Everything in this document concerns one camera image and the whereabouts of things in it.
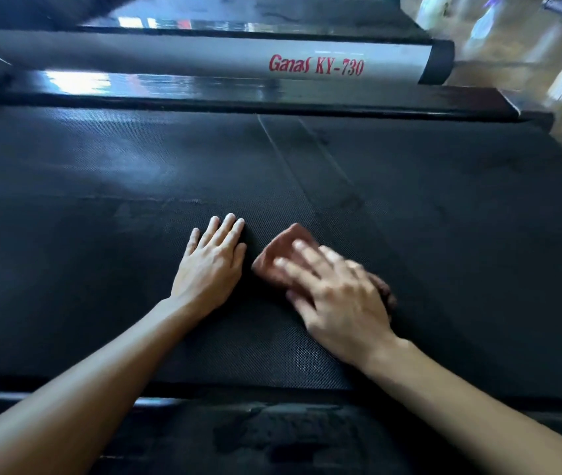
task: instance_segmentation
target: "person's left hand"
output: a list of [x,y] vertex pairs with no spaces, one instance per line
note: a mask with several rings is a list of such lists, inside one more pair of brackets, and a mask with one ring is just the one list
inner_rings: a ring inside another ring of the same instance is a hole
[[221,306],[232,293],[242,274],[245,243],[239,243],[244,219],[229,213],[219,226],[219,218],[211,218],[200,239],[193,229],[175,275],[171,298],[187,306],[200,319]]

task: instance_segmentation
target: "person's right arm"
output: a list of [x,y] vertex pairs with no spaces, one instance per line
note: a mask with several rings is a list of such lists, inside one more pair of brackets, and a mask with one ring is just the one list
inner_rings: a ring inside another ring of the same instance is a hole
[[288,293],[312,336],[421,417],[484,471],[562,474],[562,435],[476,389],[398,338],[363,267],[327,247],[295,244],[310,273],[277,259],[314,303]]

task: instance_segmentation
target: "brown cloth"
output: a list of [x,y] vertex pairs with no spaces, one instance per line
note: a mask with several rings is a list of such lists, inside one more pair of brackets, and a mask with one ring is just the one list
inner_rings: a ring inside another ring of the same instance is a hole
[[[265,281],[279,288],[292,289],[296,293],[303,295],[304,297],[311,299],[311,296],[303,287],[293,282],[285,272],[277,268],[274,264],[275,258],[282,256],[288,260],[292,260],[294,263],[303,267],[306,270],[311,271],[311,267],[303,259],[300,253],[292,247],[294,240],[303,240],[310,247],[318,250],[320,246],[319,243],[312,237],[312,234],[300,224],[294,223],[290,228],[281,232],[273,239],[267,247],[263,249],[261,254],[252,264],[252,270],[258,276],[263,278]],[[378,289],[380,295],[382,295],[387,300],[387,308],[393,310],[396,307],[397,300],[395,296],[391,293],[391,288],[388,284],[382,280],[379,276],[373,273],[367,273],[371,283]]]

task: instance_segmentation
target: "person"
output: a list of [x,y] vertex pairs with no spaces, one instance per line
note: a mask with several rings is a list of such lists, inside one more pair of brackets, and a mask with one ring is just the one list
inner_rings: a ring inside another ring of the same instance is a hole
[[[0,475],[87,471],[182,337],[224,303],[242,273],[244,220],[194,229],[171,295],[99,351],[0,415]],[[562,436],[512,410],[397,337],[364,268],[298,240],[313,271],[277,266],[311,294],[288,299],[309,333],[491,474],[562,474]]]

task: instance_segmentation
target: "brown floor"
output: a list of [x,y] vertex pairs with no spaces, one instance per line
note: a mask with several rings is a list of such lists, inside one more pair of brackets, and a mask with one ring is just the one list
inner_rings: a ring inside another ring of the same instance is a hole
[[[402,8],[416,19],[421,1],[402,0]],[[562,69],[562,16],[543,10],[542,0],[500,0],[488,36],[474,39],[472,28],[486,12],[487,1],[452,0],[446,15],[428,28],[433,36],[456,44],[448,84],[523,91],[555,111],[552,134],[562,143],[562,104],[546,96]]]

